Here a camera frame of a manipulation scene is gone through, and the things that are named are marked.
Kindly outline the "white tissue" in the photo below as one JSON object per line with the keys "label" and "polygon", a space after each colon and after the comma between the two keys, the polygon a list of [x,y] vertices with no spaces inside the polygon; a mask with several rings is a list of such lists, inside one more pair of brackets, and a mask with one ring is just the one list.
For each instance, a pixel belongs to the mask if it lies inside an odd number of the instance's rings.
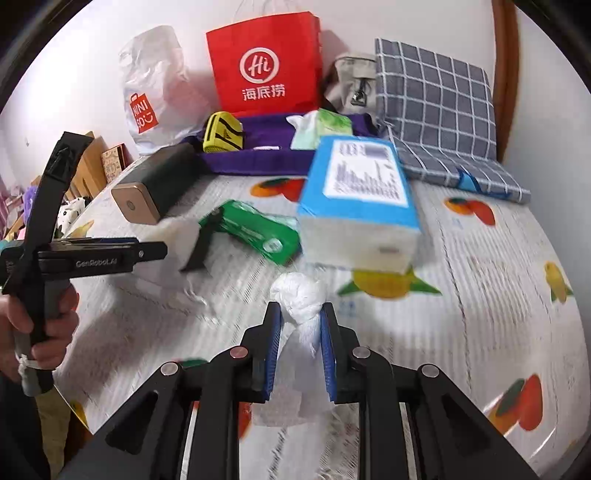
{"label": "white tissue", "polygon": [[325,284],[303,273],[283,273],[270,286],[283,327],[270,400],[252,406],[252,423],[290,427],[314,421],[332,409],[322,367],[321,309]]}

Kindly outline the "black clip tool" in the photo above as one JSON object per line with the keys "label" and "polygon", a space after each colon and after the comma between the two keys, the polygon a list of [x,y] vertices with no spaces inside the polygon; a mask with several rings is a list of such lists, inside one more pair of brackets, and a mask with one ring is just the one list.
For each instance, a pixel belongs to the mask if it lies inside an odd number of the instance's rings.
{"label": "black clip tool", "polygon": [[218,226],[221,224],[222,219],[223,209],[221,207],[217,207],[199,222],[197,242],[195,243],[185,265],[180,269],[182,273],[204,270],[205,259],[208,254],[209,247],[211,247],[212,237]]}

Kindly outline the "green wipes packet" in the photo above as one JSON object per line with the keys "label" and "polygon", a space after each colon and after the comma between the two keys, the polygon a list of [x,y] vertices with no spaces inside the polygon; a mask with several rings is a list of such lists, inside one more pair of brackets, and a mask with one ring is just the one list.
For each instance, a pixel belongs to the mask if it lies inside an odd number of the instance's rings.
{"label": "green wipes packet", "polygon": [[301,250],[297,220],[260,212],[249,203],[228,200],[199,220],[199,226],[213,227],[252,247],[276,265],[285,266]]}

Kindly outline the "yellow black pouch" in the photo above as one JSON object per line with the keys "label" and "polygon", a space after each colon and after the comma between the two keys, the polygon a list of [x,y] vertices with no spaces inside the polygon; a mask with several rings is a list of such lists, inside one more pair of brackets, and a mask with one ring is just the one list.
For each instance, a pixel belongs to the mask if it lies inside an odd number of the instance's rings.
{"label": "yellow black pouch", "polygon": [[217,111],[209,116],[202,137],[205,153],[226,153],[242,150],[242,123],[226,111]]}

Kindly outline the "green tissue pack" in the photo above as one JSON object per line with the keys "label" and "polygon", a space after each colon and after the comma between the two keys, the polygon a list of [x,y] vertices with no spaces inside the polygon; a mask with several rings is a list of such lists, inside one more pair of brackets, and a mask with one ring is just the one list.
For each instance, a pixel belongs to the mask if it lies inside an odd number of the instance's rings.
{"label": "green tissue pack", "polygon": [[352,121],[348,117],[325,109],[304,115],[290,115],[287,123],[294,127],[291,150],[315,150],[324,136],[351,136]]}

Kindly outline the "wooden chair back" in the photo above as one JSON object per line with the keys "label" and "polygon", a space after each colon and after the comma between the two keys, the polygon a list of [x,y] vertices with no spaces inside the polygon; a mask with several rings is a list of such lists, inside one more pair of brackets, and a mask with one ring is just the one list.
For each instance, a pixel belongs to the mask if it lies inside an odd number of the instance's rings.
{"label": "wooden chair back", "polygon": [[101,154],[107,149],[106,144],[101,136],[96,137],[92,131],[86,135],[92,138],[92,142],[84,151],[65,193],[65,199],[68,201],[78,197],[94,199],[107,185],[101,162]]}

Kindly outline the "dark green box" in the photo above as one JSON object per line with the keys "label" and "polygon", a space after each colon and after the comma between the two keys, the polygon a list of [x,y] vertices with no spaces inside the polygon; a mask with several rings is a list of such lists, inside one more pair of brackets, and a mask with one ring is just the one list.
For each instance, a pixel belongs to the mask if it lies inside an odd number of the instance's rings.
{"label": "dark green box", "polygon": [[199,176],[197,153],[189,143],[159,149],[112,189],[111,195],[130,223],[155,225]]}

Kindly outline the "patterned brown book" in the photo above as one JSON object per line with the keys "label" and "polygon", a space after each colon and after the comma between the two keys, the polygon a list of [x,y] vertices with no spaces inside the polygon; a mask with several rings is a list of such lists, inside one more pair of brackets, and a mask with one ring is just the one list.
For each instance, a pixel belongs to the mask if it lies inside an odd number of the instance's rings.
{"label": "patterned brown book", "polygon": [[118,144],[100,154],[101,165],[105,175],[106,183],[116,179],[126,168],[125,147]]}

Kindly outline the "white Miniso plastic bag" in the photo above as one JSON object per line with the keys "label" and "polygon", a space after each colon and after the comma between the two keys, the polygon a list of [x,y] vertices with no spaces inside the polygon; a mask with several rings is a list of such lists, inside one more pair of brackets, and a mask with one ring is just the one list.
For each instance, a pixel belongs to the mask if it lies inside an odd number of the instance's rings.
{"label": "white Miniso plastic bag", "polygon": [[118,65],[126,124],[140,155],[179,143],[211,114],[172,27],[157,26],[134,37],[120,51]]}

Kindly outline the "purple towel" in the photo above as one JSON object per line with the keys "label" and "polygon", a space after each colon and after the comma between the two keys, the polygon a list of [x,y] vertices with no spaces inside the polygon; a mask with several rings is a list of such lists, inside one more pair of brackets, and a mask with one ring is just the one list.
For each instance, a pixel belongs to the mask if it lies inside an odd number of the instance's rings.
{"label": "purple towel", "polygon": [[243,148],[225,153],[204,153],[204,130],[185,137],[192,146],[199,171],[238,176],[307,176],[315,150],[291,150],[296,129],[287,114],[239,118],[243,127]]}

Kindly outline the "blue tissue box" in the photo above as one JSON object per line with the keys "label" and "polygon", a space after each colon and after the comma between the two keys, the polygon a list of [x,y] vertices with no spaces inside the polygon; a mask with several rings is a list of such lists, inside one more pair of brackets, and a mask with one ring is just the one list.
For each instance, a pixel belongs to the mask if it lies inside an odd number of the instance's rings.
{"label": "blue tissue box", "polygon": [[404,273],[422,230],[394,144],[322,138],[301,191],[297,226],[310,263]]}

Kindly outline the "red paper shopping bag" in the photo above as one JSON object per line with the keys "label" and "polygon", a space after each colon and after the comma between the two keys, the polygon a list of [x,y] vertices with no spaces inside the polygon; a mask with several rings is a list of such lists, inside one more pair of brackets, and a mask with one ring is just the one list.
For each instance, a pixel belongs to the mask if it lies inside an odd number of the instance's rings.
{"label": "red paper shopping bag", "polygon": [[222,110],[246,117],[321,107],[321,22],[310,11],[232,23],[206,39]]}

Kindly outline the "grey backpack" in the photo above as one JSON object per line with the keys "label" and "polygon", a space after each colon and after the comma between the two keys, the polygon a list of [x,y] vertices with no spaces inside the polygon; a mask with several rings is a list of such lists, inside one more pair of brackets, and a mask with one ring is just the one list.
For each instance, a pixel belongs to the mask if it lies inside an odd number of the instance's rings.
{"label": "grey backpack", "polygon": [[335,58],[322,87],[325,102],[339,114],[370,114],[377,111],[377,61],[374,54],[346,52]]}

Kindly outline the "grey checked cushion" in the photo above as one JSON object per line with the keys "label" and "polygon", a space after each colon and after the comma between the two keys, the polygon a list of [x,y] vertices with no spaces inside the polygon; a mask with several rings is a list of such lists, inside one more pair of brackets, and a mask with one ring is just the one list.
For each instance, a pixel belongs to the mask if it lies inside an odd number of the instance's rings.
{"label": "grey checked cushion", "polygon": [[498,161],[492,90],[484,69],[378,38],[376,114],[407,177],[517,204],[531,192]]}

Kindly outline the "brown wooden door frame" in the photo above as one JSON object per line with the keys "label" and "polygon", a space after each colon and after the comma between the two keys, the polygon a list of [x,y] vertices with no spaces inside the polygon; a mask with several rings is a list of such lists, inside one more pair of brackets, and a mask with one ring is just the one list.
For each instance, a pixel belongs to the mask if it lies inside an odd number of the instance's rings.
{"label": "brown wooden door frame", "polygon": [[520,39],[513,1],[492,0],[496,47],[493,104],[495,108],[497,156],[504,160],[514,120],[520,70]]}

